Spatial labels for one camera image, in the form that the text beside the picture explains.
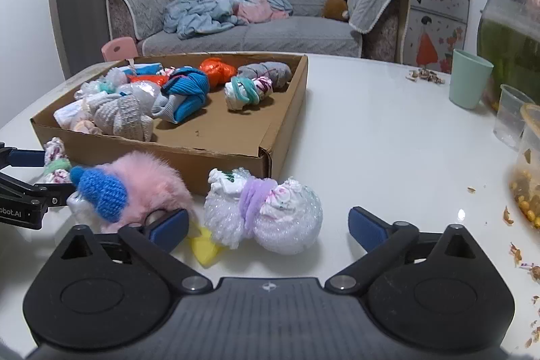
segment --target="blue gripper pad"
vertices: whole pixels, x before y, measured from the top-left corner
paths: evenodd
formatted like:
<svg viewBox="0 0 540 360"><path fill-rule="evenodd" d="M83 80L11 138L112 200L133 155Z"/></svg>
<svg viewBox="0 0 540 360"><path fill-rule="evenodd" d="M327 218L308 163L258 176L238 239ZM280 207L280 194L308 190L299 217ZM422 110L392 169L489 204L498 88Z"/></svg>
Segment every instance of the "blue gripper pad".
<svg viewBox="0 0 540 360"><path fill-rule="evenodd" d="M12 167L42 167L45 163L45 152L35 150L13 150L7 158Z"/></svg>
<svg viewBox="0 0 540 360"><path fill-rule="evenodd" d="M391 226L363 208L356 206L349 211L350 235L366 252L371 252L388 238Z"/></svg>
<svg viewBox="0 0 540 360"><path fill-rule="evenodd" d="M187 236L190 218L185 209L180 209L152 228L149 240L161 250L170 253Z"/></svg>

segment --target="plastic cup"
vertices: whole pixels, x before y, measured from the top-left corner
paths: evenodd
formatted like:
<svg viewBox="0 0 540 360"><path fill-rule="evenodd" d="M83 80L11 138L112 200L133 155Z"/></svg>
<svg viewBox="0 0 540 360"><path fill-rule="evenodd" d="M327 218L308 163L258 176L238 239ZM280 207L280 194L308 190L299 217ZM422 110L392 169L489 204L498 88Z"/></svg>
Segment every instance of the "plastic cup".
<svg viewBox="0 0 540 360"><path fill-rule="evenodd" d="M523 92L507 84L501 84L501 90L499 110L493 133L497 139L504 142L508 147L517 150L525 127L525 121L520 112L521 108L524 104L534 103L534 101Z"/></svg>
<svg viewBox="0 0 540 360"><path fill-rule="evenodd" d="M464 109L474 109L492 70L493 64L490 61L461 49L454 49L450 101Z"/></svg>

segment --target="blue knitted hat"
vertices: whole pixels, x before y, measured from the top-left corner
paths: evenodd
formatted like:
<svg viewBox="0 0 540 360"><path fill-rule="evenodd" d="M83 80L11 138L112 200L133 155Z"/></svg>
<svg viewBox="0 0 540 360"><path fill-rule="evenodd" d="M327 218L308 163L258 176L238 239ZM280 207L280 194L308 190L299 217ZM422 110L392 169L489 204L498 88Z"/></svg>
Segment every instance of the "blue knitted hat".
<svg viewBox="0 0 540 360"><path fill-rule="evenodd" d="M71 181L96 212L111 223L120 220L120 213L128 203L128 191L117 177L100 169L73 167Z"/></svg>

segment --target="sofa armrest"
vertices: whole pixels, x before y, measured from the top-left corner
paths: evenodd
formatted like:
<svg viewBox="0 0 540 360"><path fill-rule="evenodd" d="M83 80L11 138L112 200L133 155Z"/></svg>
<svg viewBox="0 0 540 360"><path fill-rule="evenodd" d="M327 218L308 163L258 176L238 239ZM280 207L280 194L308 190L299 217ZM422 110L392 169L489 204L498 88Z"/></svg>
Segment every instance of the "sofa armrest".
<svg viewBox="0 0 540 360"><path fill-rule="evenodd" d="M107 17L111 40L118 37L131 37L137 42L133 17L124 0L107 0Z"/></svg>
<svg viewBox="0 0 540 360"><path fill-rule="evenodd" d="M349 24L363 35L362 57L403 63L410 0L347 0Z"/></svg>
<svg viewBox="0 0 540 360"><path fill-rule="evenodd" d="M172 0L107 0L111 38L144 40L163 29L163 10Z"/></svg>

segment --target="light blue blanket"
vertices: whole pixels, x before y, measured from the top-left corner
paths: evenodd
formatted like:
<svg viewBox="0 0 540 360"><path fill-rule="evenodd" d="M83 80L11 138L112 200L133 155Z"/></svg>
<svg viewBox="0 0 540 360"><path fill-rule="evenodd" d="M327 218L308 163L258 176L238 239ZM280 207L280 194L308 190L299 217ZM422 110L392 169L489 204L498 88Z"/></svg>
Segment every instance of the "light blue blanket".
<svg viewBox="0 0 540 360"><path fill-rule="evenodd" d="M267 0L272 10L286 11L293 8L287 0ZM185 39L198 34L213 34L246 21L235 16L239 4L254 5L256 0L174 0L164 11L163 29Z"/></svg>

